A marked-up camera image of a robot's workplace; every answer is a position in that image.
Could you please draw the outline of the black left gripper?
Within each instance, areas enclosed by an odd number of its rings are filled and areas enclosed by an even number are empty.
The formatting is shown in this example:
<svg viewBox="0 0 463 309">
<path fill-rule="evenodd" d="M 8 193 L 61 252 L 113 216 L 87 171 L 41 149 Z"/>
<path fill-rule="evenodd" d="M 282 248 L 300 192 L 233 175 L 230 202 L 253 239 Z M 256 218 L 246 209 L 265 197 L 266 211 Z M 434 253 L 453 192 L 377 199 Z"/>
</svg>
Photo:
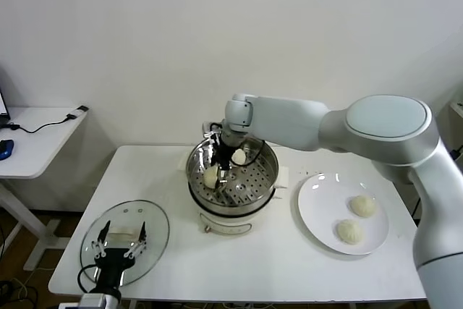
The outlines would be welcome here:
<svg viewBox="0 0 463 309">
<path fill-rule="evenodd" d="M 129 249 L 107 248 L 105 251 L 104 243 L 109 227 L 110 221 L 107 221 L 104 228 L 99 232 L 97 240 L 91 242 L 95 264 L 100 271 L 95 287 L 91 292 L 118 290 L 123 273 L 134 266 L 133 257 L 138 257 L 142 254 L 147 246 L 145 222 L 143 222 L 138 240 L 133 242 Z"/>
</svg>

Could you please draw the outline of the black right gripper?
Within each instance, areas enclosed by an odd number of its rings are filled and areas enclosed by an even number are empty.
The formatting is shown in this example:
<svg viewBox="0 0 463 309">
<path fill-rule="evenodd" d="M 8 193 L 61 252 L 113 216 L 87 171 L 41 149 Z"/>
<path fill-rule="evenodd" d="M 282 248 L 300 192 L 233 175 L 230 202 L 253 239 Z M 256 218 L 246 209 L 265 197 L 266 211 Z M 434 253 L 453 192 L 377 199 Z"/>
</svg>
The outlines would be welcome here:
<svg viewBox="0 0 463 309">
<path fill-rule="evenodd" d="M 211 156 L 211 165 L 218 165 L 216 193 L 223 192 L 228 185 L 230 163 L 234 148 L 230 147 L 219 140 L 213 141 L 213 155 Z"/>
</svg>

